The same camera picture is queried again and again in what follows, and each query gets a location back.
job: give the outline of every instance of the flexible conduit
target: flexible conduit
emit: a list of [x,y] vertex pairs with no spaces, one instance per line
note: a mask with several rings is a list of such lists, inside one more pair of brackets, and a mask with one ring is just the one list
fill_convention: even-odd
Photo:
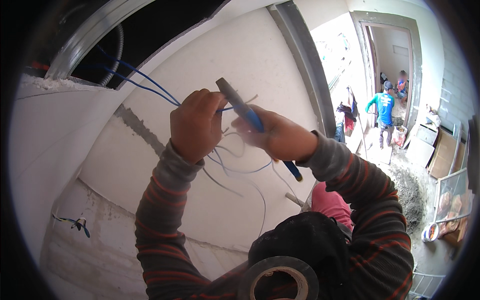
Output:
[[[123,27],[121,26],[121,24],[118,24],[115,29],[117,30],[117,36],[118,36],[118,47],[117,47],[117,55],[115,56],[115,58],[117,60],[120,60],[121,59],[121,54],[123,52]],[[113,72],[116,72],[118,67],[119,67],[120,63],[118,61],[114,61],[113,62],[113,65],[111,67],[111,70]],[[103,79],[100,81],[100,85],[101,86],[106,86],[110,80],[112,79],[113,77],[113,73],[108,73],[107,75],[105,75],[105,77],[103,77]]]

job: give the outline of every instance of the doorway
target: doorway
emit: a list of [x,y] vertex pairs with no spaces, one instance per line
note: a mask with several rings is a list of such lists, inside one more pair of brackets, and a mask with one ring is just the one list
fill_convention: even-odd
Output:
[[[407,126],[410,114],[412,93],[410,83],[413,77],[413,54],[410,31],[408,29],[361,22],[364,36],[368,40],[370,56],[372,95],[383,92],[383,83],[390,81],[394,87],[395,104],[392,110],[394,125]],[[376,124],[372,115],[371,126]]]

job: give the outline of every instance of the hand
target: hand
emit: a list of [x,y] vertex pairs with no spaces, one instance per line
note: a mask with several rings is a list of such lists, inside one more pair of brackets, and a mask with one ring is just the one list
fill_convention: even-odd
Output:
[[243,140],[262,148],[273,158],[281,160],[307,160],[315,152],[318,137],[300,125],[272,111],[250,105],[264,125],[264,133],[258,133],[242,118],[232,122]]
[[170,113],[173,148],[186,161],[196,164],[213,151],[222,138],[222,113],[227,104],[220,92],[195,91]]

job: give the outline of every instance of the white bucket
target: white bucket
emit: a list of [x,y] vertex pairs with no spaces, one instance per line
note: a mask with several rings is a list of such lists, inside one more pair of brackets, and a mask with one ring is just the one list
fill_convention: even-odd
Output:
[[[433,235],[430,237],[430,229],[433,230]],[[421,240],[423,242],[434,241],[438,237],[438,225],[437,223],[431,223],[425,227],[423,232],[421,233]]]

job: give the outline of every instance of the man in blue shirt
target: man in blue shirt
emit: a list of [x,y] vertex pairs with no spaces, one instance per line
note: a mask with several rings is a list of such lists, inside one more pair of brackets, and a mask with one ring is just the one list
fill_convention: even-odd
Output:
[[367,104],[367,107],[365,108],[365,111],[368,112],[370,106],[372,106],[373,103],[377,105],[377,123],[378,128],[380,128],[380,149],[383,149],[384,147],[384,131],[388,133],[387,145],[390,145],[390,142],[392,141],[392,133],[394,128],[392,123],[392,109],[393,105],[395,104],[395,100],[391,95],[393,93],[393,84],[390,81],[385,81],[384,92],[375,94],[375,96],[373,96],[373,99]]

